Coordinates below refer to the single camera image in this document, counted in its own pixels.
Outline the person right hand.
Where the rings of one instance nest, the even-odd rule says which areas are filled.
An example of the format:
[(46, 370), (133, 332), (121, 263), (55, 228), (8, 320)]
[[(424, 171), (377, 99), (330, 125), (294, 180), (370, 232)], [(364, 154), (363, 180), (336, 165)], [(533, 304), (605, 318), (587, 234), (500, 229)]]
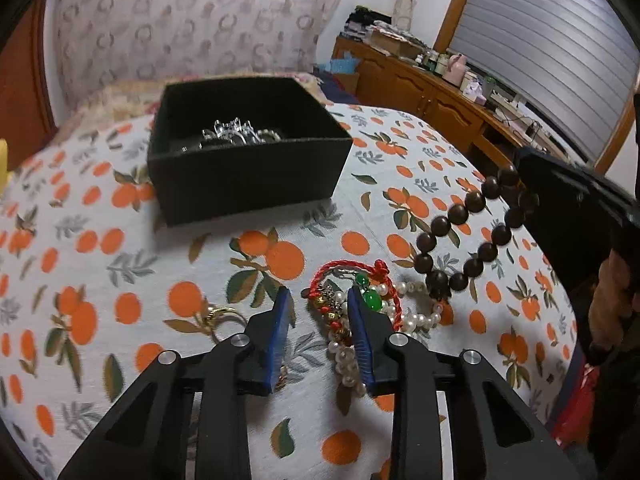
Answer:
[(624, 339), (623, 320), (639, 312), (639, 294), (631, 293), (631, 270), (625, 260), (611, 250), (602, 262), (599, 281), (588, 312), (592, 344), (612, 350)]

